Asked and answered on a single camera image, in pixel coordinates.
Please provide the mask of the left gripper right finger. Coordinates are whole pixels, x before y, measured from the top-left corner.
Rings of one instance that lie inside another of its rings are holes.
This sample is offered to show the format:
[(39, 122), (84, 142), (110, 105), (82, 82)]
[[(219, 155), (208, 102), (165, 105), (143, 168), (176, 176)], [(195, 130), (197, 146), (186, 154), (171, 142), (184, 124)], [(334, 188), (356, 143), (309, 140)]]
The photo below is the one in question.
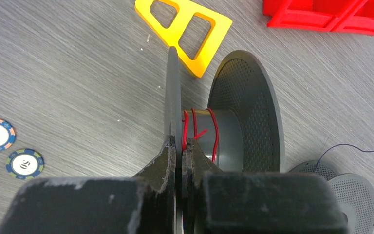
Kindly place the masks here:
[(186, 234), (346, 234), (327, 181), (306, 173), (224, 172), (188, 139), (182, 154)]

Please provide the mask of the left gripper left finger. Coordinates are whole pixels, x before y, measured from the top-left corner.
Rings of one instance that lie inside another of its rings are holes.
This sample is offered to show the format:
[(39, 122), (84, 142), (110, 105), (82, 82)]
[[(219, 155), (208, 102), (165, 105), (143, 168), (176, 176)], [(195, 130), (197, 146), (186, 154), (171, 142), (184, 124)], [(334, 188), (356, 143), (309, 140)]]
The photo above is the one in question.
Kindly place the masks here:
[(37, 178), (22, 186), (0, 234), (173, 234), (173, 136), (132, 177)]

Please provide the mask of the grey spool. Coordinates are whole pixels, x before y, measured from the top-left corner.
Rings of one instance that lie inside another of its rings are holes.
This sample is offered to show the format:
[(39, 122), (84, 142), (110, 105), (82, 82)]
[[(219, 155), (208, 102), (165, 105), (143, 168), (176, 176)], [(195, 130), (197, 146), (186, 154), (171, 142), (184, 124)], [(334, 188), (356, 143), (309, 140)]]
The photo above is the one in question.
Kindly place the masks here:
[(214, 76), (207, 107), (183, 110), (179, 57), (169, 48), (164, 133), (175, 137), (177, 154), (195, 138), (205, 156), (223, 171), (281, 172), (284, 133), (273, 84), (250, 52), (229, 53)]
[(374, 187), (363, 176), (341, 173), (329, 162), (303, 162), (290, 172), (314, 173), (327, 180), (332, 188), (351, 234), (374, 231)]

